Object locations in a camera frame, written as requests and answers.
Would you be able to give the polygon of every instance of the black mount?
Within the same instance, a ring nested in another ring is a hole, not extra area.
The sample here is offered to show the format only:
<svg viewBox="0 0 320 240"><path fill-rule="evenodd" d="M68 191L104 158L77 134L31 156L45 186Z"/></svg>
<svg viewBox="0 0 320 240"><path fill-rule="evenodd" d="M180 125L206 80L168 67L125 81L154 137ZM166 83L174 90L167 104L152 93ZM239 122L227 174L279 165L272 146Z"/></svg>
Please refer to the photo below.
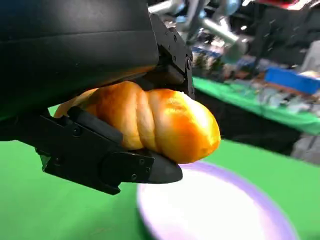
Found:
<svg viewBox="0 0 320 240"><path fill-rule="evenodd" d="M150 18L159 62L144 78L194 99L191 50L157 15ZM121 182L165 184L183 177L181 168L162 155L124 149L119 131L78 107L68 117L53 118L45 109L2 121L0 141L12 140L35 147L45 173L111 195L120 192Z"/></svg>

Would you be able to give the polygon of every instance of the blue object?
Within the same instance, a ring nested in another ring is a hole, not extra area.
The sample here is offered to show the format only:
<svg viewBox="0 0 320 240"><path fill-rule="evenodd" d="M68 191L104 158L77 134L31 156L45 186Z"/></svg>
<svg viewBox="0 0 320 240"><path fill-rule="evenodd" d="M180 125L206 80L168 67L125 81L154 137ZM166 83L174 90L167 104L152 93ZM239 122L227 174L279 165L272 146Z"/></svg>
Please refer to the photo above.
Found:
<svg viewBox="0 0 320 240"><path fill-rule="evenodd" d="M226 15L230 16L234 14L238 8L240 7L240 1L239 0L228 0L226 4Z"/></svg>
<svg viewBox="0 0 320 240"><path fill-rule="evenodd" d="M269 67L264 79L268 83L282 85L310 95L320 89L320 80L278 67Z"/></svg>

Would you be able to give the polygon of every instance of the blue box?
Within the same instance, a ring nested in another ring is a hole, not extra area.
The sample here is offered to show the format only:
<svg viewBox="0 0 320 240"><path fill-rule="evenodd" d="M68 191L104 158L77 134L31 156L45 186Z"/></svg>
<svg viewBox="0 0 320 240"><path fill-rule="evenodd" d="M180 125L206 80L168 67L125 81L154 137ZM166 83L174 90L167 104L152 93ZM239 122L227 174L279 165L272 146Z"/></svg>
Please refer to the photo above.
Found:
<svg viewBox="0 0 320 240"><path fill-rule="evenodd" d="M298 75L295 71L278 67L269 67L264 79L268 83L278 84L310 95L320 89L320 80Z"/></svg>

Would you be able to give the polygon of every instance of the screw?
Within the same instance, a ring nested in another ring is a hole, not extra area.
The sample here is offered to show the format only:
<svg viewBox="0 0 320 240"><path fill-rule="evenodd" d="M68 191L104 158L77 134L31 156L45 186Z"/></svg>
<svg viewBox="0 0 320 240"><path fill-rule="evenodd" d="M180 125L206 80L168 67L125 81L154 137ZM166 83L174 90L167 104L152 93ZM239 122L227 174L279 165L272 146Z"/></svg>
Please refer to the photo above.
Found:
<svg viewBox="0 0 320 240"><path fill-rule="evenodd" d="M81 135L81 130L78 126L75 126L73 128L72 132L73 132L73 136L75 136L75 137L79 137Z"/></svg>
<svg viewBox="0 0 320 240"><path fill-rule="evenodd" d="M134 181L134 180L137 179L137 177L138 177L137 174L134 173L134 174L132 174L132 176L131 176L131 180Z"/></svg>
<svg viewBox="0 0 320 240"><path fill-rule="evenodd" d="M55 165L61 165L62 164L62 159L61 158L59 158L59 157L56 157L55 159L54 159L54 164Z"/></svg>

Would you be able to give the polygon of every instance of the bread roll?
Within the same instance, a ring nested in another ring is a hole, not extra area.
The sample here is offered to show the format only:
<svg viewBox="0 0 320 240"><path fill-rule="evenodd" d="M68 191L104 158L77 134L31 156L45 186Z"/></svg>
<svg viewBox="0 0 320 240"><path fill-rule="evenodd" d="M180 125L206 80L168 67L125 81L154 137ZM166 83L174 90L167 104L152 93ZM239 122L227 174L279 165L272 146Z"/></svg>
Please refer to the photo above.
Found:
<svg viewBox="0 0 320 240"><path fill-rule="evenodd" d="M55 117L65 115L72 106L80 106L122 132L125 148L147 148L178 164L208 156L221 141L211 112L179 91L143 91L136 83L124 81L61 104Z"/></svg>

